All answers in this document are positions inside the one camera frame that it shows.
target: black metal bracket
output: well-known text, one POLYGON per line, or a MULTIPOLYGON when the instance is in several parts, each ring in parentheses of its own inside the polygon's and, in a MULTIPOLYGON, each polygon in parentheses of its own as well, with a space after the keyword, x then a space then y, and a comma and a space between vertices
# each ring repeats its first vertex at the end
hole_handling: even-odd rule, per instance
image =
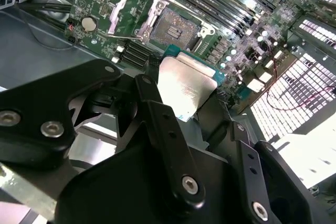
POLYGON ((1 161, 33 168, 59 166, 75 140, 74 125, 89 92, 119 77, 111 63, 93 60, 2 92, 2 119, 12 123, 0 126, 1 161))
POLYGON ((209 151, 231 164, 248 219, 254 223, 280 223, 271 211, 259 155, 250 146, 245 128, 232 121, 219 95, 213 92, 197 112, 203 136, 210 143, 209 151))
POLYGON ((156 83, 149 76, 136 76, 131 90, 133 98, 127 99, 117 114, 117 152, 137 141, 139 132, 144 135, 145 127, 151 145, 164 164, 170 188, 166 201, 170 208, 174 211, 178 209, 178 214, 182 215, 201 208, 205 188, 172 108, 162 104, 156 83), (185 177, 197 183, 190 185, 197 187, 195 193, 188 192, 184 187, 185 177))
POLYGON ((330 223, 327 212, 271 144, 259 141, 254 149, 260 155, 274 212, 282 223, 330 223))

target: screw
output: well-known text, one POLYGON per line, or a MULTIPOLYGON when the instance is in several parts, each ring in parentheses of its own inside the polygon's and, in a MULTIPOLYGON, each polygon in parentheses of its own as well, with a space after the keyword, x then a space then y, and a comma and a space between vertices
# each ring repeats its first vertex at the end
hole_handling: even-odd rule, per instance
POLYGON ((162 10, 164 8, 164 4, 162 2, 158 2, 157 7, 162 10))
POLYGON ((244 127, 241 124, 239 124, 239 123, 237 123, 237 128, 240 129, 241 131, 245 130, 244 127))
POLYGON ((109 66, 106 66, 105 70, 108 71, 108 72, 114 73, 114 69, 109 67, 109 66))
POLYGON ((268 213, 262 204, 259 202, 253 202, 252 206, 254 212, 261 220, 268 221, 268 213))
POLYGON ((63 135, 64 128, 60 122, 45 122, 41 126, 41 132, 46 137, 58 138, 63 135))
POLYGON ((145 31, 145 32, 143 33, 143 37, 144 37, 144 38, 148 38, 148 37, 149 37, 149 32, 145 31))
POLYGON ((14 126, 21 120, 21 116, 15 111, 4 110, 0 111, 0 126, 14 126))
POLYGON ((192 177, 184 176, 182 178, 182 186, 192 195, 195 195, 198 192, 198 184, 192 177))
POLYGON ((151 84, 151 83, 152 83, 151 80, 148 79, 146 76, 142 77, 142 80, 143 80, 144 82, 148 83, 148 84, 151 84))
POLYGON ((269 143, 265 143, 265 147, 266 147, 266 149, 269 150, 270 152, 273 151, 273 147, 272 147, 272 145, 270 145, 269 143))

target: motherboard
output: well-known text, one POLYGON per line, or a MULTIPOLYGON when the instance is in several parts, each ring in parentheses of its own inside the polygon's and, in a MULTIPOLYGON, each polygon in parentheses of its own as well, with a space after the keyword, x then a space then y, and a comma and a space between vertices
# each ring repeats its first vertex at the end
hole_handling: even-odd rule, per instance
POLYGON ((232 107, 265 88, 306 14, 333 20, 318 0, 74 0, 65 34, 126 68, 174 45, 223 73, 219 89, 232 107))

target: red wire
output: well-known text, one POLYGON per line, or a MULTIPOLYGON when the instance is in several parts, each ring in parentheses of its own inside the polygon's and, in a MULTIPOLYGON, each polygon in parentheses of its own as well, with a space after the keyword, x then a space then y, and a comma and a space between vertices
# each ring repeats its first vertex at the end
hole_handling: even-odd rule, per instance
POLYGON ((291 111, 291 110, 296 110, 306 104, 308 104, 309 102, 311 102, 311 100, 313 100, 315 97, 317 97, 318 95, 320 95, 322 92, 328 92, 329 90, 331 89, 334 89, 336 88, 336 86, 327 86, 325 88, 323 88, 321 91, 315 93, 315 94, 312 94, 310 97, 308 97, 306 100, 304 100, 301 104, 299 104, 298 106, 296 107, 293 107, 293 108, 290 108, 290 109, 283 109, 283 108, 277 108, 275 106, 273 106, 272 104, 270 104, 269 100, 268 100, 268 97, 269 97, 269 90, 267 91, 267 97, 266 97, 266 100, 267 100, 267 103, 271 106, 271 108, 275 109, 275 110, 280 110, 280 111, 291 111))
POLYGON ((296 107, 293 107, 293 108, 290 108, 290 109, 283 109, 283 108, 277 108, 275 106, 273 106, 268 98, 269 98, 269 91, 270 91, 270 88, 276 83, 276 81, 278 80, 278 72, 277 72, 277 66, 276 66, 276 62, 275 62, 275 59, 273 59, 274 61, 274 74, 275 74, 275 78, 274 78, 274 81, 273 83, 269 86, 269 89, 267 90, 267 97, 266 97, 266 101, 268 103, 268 105, 270 105, 270 107, 274 110, 279 110, 279 111, 292 111, 292 110, 296 110, 300 107, 303 107, 304 105, 308 104, 311 100, 313 100, 315 97, 317 97, 318 95, 320 95, 322 92, 328 92, 329 90, 331 89, 335 89, 336 86, 327 86, 325 88, 323 88, 321 91, 318 91, 317 93, 315 94, 312 94, 310 97, 308 97, 306 100, 304 100, 301 104, 299 104, 298 106, 296 107))

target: silver metal plate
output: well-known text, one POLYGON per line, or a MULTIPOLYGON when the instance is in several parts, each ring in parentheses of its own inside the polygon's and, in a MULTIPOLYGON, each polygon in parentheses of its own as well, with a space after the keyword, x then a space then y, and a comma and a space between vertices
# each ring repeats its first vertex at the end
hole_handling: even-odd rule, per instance
POLYGON ((187 122, 217 88, 217 82, 172 57, 160 64, 157 85, 164 104, 187 122))

